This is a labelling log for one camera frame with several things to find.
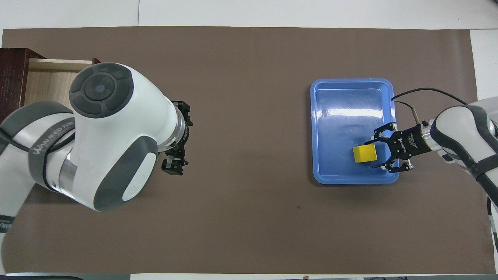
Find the plastic tray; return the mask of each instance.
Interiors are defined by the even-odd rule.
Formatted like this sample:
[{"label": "plastic tray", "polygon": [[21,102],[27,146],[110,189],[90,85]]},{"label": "plastic tray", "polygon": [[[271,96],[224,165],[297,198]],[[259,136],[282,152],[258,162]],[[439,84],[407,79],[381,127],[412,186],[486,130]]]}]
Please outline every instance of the plastic tray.
[{"label": "plastic tray", "polygon": [[392,84],[386,79],[321,79],[311,85],[313,173],[322,184],[388,184],[399,177],[372,165],[387,161],[387,144],[377,142],[377,160],[356,163],[353,147],[374,129],[395,122]]}]

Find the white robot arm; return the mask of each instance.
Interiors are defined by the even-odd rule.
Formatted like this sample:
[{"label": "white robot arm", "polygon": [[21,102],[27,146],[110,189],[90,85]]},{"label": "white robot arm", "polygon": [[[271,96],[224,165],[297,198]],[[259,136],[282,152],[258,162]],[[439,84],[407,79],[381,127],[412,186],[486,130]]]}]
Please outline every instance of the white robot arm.
[{"label": "white robot arm", "polygon": [[0,125],[0,246],[35,183],[106,211],[142,190],[161,152],[170,174],[188,164],[190,107],[136,70],[95,64],[78,74],[69,97],[74,111],[40,102]]},{"label": "white robot arm", "polygon": [[[386,124],[374,131],[367,143],[387,143],[391,158],[373,166],[389,172],[408,171],[413,168],[410,158],[436,151],[448,163],[458,163],[483,187],[495,205],[498,205],[498,97],[468,105],[450,107],[429,122],[422,122],[404,131],[396,124]],[[385,130],[394,131],[383,137]],[[405,160],[394,166],[397,159]]]}]

